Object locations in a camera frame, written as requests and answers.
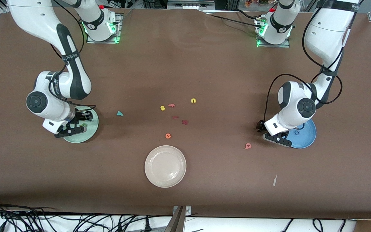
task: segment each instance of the blue plate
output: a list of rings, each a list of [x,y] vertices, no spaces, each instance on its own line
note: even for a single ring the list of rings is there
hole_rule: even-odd
[[[316,126],[313,120],[308,120],[302,125],[298,126],[300,129],[291,129],[286,139],[291,141],[291,147],[306,148],[313,144],[316,139]]]

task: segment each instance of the brown table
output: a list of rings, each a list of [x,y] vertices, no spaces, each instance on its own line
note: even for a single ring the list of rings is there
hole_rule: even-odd
[[[56,11],[79,46],[78,26]],[[221,15],[250,22],[236,13]],[[91,140],[70,144],[54,138],[25,106],[36,76],[61,69],[62,60],[3,14],[0,202],[69,212],[170,214],[173,205],[191,205],[199,216],[371,218],[366,15],[356,18],[345,48],[343,94],[313,118],[315,143],[284,148],[263,141],[254,129],[275,76],[291,73],[310,81],[318,72],[301,48],[309,19],[300,14],[291,47],[276,49],[256,47],[249,25],[196,10],[134,10],[120,44],[84,46],[81,59],[93,89],[82,103],[97,105],[100,127]],[[268,118],[278,112],[277,90],[287,80],[275,83]],[[335,82],[331,98],[337,91]],[[160,110],[171,103],[174,109]],[[252,148],[245,150],[248,142]],[[187,159],[184,179],[167,189],[144,174],[147,154],[164,144]]]

